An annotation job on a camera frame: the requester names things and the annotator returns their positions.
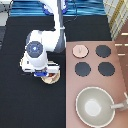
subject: pink coaster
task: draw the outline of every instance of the pink coaster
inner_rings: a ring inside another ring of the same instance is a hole
[[[73,48],[73,55],[78,58],[84,58],[88,55],[88,49],[84,45],[76,45]]]

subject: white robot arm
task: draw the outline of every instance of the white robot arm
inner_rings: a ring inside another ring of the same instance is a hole
[[[59,65],[48,62],[46,51],[62,52],[66,47],[66,37],[61,0],[39,1],[51,8],[54,14],[55,31],[33,30],[30,32],[26,39],[25,53],[20,66],[24,72],[35,73],[34,76],[43,77],[48,73],[58,73]]]

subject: black tabletop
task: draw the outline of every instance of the black tabletop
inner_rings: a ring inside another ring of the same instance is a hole
[[[60,80],[53,85],[20,75],[18,67],[28,33],[53,27],[52,16],[8,18],[0,51],[0,128],[66,128],[65,51],[48,53],[60,65]],[[65,33],[67,41],[111,40],[107,16],[80,16],[65,24]]]

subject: black circle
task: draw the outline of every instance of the black circle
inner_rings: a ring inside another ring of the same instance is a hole
[[[43,53],[43,45],[38,41],[32,41],[27,45],[26,51],[30,57],[38,58]]]
[[[98,70],[103,76],[112,76],[115,72],[114,66],[109,62],[100,63]]]
[[[89,75],[90,71],[91,71],[91,68],[89,64],[87,64],[86,62],[79,62],[75,66],[75,72],[79,76],[82,76],[82,77],[87,76]]]
[[[96,48],[96,54],[99,57],[106,58],[111,55],[111,49],[106,45],[99,45]]]

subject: black coaster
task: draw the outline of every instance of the black coaster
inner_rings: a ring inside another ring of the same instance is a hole
[[[115,72],[114,66],[109,62],[100,63],[98,70],[103,76],[112,76]]]
[[[91,71],[91,68],[89,64],[87,64],[86,62],[79,62],[75,66],[75,72],[79,76],[82,76],[82,77],[87,76],[89,75],[90,71]]]
[[[96,54],[102,58],[106,58],[111,55],[111,49],[106,45],[99,45],[96,48]]]

